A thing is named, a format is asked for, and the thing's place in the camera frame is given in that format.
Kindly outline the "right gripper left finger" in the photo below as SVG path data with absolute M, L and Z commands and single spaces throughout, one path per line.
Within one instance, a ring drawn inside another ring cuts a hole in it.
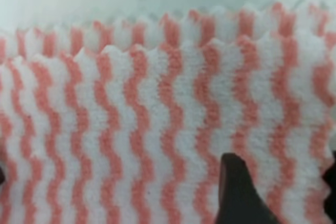
M 218 224 L 279 223 L 258 196 L 246 163 L 236 154 L 225 153 L 220 160 Z

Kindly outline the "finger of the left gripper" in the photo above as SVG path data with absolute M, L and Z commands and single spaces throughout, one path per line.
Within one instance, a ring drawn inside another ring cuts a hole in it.
M 5 181 L 5 174 L 3 169 L 0 167 L 0 184 L 4 183 Z

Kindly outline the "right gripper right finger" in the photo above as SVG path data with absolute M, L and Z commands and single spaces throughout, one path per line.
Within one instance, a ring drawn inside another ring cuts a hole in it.
M 328 216 L 335 216 L 336 210 L 336 167 L 335 162 L 323 175 L 324 181 L 330 187 L 330 195 L 324 201 L 324 210 Z

